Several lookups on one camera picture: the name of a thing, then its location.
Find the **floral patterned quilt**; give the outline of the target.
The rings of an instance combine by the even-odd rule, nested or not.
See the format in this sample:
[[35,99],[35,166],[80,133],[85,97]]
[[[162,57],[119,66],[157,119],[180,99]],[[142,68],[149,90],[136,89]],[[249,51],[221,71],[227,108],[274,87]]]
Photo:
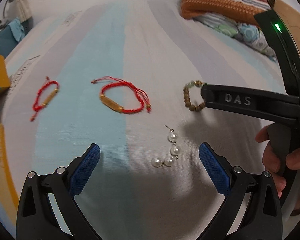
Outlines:
[[194,19],[215,31],[236,39],[251,49],[267,56],[271,61],[277,61],[275,51],[268,45],[266,37],[259,27],[237,22],[215,12],[208,12]]

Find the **striped bed sheet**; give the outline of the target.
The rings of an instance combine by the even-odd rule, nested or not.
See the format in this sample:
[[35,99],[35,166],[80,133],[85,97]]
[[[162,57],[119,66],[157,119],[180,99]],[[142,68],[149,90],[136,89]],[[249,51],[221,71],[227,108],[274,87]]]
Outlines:
[[[196,239],[223,201],[198,157],[202,142],[232,165],[261,173],[265,121],[184,105],[190,81],[283,93],[279,66],[175,4],[115,2],[50,17],[6,58],[14,78],[3,110],[17,192],[30,171],[67,166],[92,144],[101,160],[76,197],[104,239]],[[125,115],[99,99],[112,76],[133,83],[152,111]]]

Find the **striped orange red pillow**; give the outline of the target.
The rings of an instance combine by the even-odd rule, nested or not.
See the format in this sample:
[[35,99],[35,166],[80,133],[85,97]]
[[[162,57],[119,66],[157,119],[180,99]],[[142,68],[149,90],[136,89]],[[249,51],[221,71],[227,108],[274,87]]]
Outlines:
[[213,12],[241,23],[258,25],[254,16],[270,9],[267,0],[181,0],[181,15],[191,19]]

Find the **teal suitcase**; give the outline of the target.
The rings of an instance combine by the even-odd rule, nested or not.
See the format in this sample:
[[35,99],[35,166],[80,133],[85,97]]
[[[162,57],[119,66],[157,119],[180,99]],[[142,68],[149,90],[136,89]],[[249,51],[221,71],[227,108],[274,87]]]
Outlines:
[[6,58],[29,31],[29,21],[20,22],[19,18],[13,19],[0,29],[0,55]]

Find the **beige curtain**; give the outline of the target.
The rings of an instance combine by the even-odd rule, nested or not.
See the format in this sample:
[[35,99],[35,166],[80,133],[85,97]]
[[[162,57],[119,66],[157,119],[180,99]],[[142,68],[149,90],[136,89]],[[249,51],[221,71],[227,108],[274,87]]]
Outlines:
[[32,17],[32,12],[28,0],[17,0],[17,14],[21,22],[25,22]]

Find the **wooden bed frame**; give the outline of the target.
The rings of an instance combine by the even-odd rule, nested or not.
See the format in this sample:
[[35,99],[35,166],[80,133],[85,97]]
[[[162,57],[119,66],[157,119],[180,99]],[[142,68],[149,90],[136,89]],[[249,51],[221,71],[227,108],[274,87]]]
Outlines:
[[282,0],[275,0],[273,9],[289,29],[300,53],[300,13]]

